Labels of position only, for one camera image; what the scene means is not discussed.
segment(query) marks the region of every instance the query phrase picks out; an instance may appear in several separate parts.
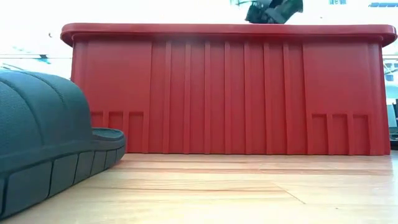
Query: bin rim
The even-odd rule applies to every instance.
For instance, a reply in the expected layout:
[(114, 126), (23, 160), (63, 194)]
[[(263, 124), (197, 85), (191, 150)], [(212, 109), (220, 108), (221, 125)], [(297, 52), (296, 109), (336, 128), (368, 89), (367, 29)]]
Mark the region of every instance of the bin rim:
[(285, 24), (105, 24), (71, 23), (62, 27), (61, 39), (73, 46), (76, 34), (225, 34), (283, 36), (368, 36), (380, 38), (383, 47), (397, 39), (396, 28), (387, 24), (370, 25), (285, 25)]

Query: red plastic bin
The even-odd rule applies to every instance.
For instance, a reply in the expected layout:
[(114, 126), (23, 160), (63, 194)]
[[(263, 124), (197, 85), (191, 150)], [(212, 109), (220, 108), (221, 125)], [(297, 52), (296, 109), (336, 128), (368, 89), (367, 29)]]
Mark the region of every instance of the red plastic bin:
[(93, 126), (128, 152), (390, 153), (387, 25), (68, 24)]

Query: slide sandal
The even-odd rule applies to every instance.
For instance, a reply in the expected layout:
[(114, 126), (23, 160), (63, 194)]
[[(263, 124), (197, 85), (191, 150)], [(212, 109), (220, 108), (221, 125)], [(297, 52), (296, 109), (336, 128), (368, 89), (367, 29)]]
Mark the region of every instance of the slide sandal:
[(125, 142), (121, 131), (91, 128), (71, 81), (0, 70), (0, 220), (111, 167)]

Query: red plastic crate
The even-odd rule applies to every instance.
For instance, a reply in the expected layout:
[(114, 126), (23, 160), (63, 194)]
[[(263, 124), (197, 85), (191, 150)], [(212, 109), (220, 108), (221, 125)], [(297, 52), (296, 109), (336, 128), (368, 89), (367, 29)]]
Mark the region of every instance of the red plastic crate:
[(68, 24), (72, 80), (128, 152), (390, 153), (387, 25)]

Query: wood grain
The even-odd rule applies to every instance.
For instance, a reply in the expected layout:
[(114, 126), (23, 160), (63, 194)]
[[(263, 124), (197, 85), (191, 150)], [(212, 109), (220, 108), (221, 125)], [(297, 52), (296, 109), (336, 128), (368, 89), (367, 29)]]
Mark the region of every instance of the wood grain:
[(396, 223), (398, 154), (127, 154), (4, 223)]

